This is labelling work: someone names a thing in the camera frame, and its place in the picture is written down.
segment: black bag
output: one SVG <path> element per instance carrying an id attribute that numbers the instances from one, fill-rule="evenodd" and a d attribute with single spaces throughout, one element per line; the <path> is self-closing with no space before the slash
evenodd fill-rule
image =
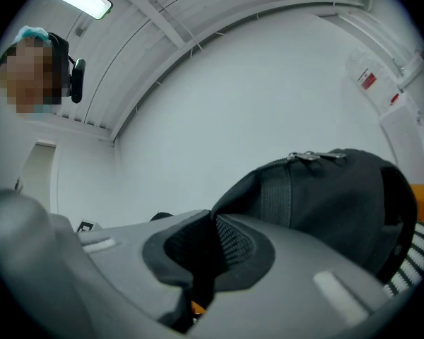
<path id="1" fill-rule="evenodd" d="M 346 149 L 292 153 L 250 172 L 211 217 L 221 213 L 308 233 L 386 283 L 411 245 L 417 207 L 396 166 Z"/>

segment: white ceiling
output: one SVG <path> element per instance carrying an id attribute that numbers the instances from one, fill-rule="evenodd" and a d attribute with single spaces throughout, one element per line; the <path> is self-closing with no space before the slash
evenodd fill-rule
<path id="1" fill-rule="evenodd" d="M 182 55 L 229 24 L 296 4 L 363 6 L 365 0 L 110 0 L 102 20 L 59 0 L 29 0 L 18 24 L 40 26 L 69 41 L 86 60 L 83 100 L 65 99 L 54 120 L 100 127 L 114 140 L 146 91 Z"/>

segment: person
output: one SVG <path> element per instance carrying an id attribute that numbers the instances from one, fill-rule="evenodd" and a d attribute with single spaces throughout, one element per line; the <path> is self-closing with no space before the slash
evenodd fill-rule
<path id="1" fill-rule="evenodd" d="M 24 26 L 0 58 L 0 92 L 16 113 L 51 113 L 61 104 L 57 50 L 42 28 Z"/>

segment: zipper pull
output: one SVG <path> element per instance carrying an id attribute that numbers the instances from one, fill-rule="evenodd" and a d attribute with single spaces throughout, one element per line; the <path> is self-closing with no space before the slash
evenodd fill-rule
<path id="1" fill-rule="evenodd" d="M 295 157 L 295 158 L 298 158 L 299 160 L 304 160 L 304 161 L 315 161 L 320 158 L 320 156 L 316 155 L 315 153 L 309 154 L 309 153 L 292 152 L 291 154 L 289 154 L 289 156 Z"/>
<path id="2" fill-rule="evenodd" d="M 318 155 L 318 156 L 323 157 L 323 158 L 333 158 L 333 159 L 347 157 L 347 154 L 345 154 L 345 153 L 338 153 L 338 152 L 318 153 L 318 152 L 308 151 L 308 152 L 306 152 L 306 154 L 307 155 Z"/>

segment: headset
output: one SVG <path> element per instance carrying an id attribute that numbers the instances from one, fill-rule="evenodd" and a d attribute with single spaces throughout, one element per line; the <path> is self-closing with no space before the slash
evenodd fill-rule
<path id="1" fill-rule="evenodd" d="M 54 70 L 61 74 L 61 92 L 56 94 L 59 97 L 71 97 L 72 102 L 79 103 L 83 96 L 83 77 L 85 75 L 86 62 L 84 59 L 76 61 L 69 55 L 69 43 L 60 36 L 49 32 L 49 40 L 53 48 Z M 72 63 L 72 73 L 69 74 L 69 62 Z"/>

